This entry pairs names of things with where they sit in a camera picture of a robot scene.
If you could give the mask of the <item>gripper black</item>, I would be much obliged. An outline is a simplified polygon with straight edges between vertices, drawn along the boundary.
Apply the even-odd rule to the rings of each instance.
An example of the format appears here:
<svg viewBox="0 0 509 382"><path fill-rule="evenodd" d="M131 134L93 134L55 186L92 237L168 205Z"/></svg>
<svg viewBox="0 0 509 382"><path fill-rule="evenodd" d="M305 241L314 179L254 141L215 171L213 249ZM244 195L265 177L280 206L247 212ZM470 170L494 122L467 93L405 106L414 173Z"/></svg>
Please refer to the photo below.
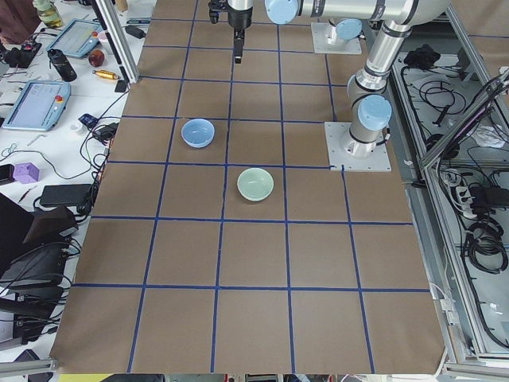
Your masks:
<svg viewBox="0 0 509 382"><path fill-rule="evenodd" d="M228 23L234 29L234 58L235 64L242 63L245 29L251 26L252 9L228 11Z"/></svg>

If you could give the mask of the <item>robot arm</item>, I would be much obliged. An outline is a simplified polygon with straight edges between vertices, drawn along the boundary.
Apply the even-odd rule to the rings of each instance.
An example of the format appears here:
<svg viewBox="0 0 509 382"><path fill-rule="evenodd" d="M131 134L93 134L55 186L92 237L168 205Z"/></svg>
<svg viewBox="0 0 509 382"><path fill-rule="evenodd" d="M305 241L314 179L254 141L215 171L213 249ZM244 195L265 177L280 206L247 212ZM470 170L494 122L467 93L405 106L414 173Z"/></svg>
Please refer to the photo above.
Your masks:
<svg viewBox="0 0 509 382"><path fill-rule="evenodd" d="M348 83L352 123L342 138L342 145L355 158L371 155L379 134L390 121L392 106L383 93L390 68L411 29L411 25L384 21L364 67Z"/></svg>
<svg viewBox="0 0 509 382"><path fill-rule="evenodd" d="M265 1L267 16L279 25L296 17L356 18L383 21L366 66L385 72L414 25L425 24L446 11L448 1Z"/></svg>

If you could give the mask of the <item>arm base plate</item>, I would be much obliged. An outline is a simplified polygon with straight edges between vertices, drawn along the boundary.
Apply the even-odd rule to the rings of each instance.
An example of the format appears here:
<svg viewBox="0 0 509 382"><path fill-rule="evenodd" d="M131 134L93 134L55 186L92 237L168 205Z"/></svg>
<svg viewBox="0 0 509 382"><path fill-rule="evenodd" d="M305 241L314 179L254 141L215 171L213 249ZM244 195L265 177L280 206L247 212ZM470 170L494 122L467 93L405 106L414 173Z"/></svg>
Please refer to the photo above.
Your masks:
<svg viewBox="0 0 509 382"><path fill-rule="evenodd" d="M313 51L321 54L360 55L359 35L362 22L359 19L344 19L333 22L311 24Z"/></svg>
<svg viewBox="0 0 509 382"><path fill-rule="evenodd" d="M387 146L380 144L383 135L371 143L357 142L350 134L350 123L326 122L324 133L331 171L391 172Z"/></svg>

